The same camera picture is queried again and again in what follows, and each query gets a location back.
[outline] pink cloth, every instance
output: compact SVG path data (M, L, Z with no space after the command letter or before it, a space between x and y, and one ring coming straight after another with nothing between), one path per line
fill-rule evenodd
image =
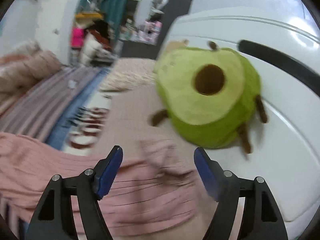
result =
M106 149L103 156L74 156L8 133L0 133L0 145L0 192L28 222L54 174L77 176L109 153ZM196 214L196 171L176 159L172 141L141 141L140 147L141 158L123 162L109 195L99 202L113 236L160 231ZM77 231L83 233L76 198L72 207Z
M82 47L84 43L84 30L80 28L73 28L72 30L72 47Z

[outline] pink ribbed fabric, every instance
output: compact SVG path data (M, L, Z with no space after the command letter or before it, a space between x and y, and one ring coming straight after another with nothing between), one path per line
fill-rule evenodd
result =
M30 221L43 190L54 174L77 176L105 158L74 156L39 141L0 133L0 192L17 215ZM99 202L113 236L152 233L178 225L196 214L196 171L177 160L171 140L140 142L140 158L124 160L109 195ZM83 232L76 198L75 224Z

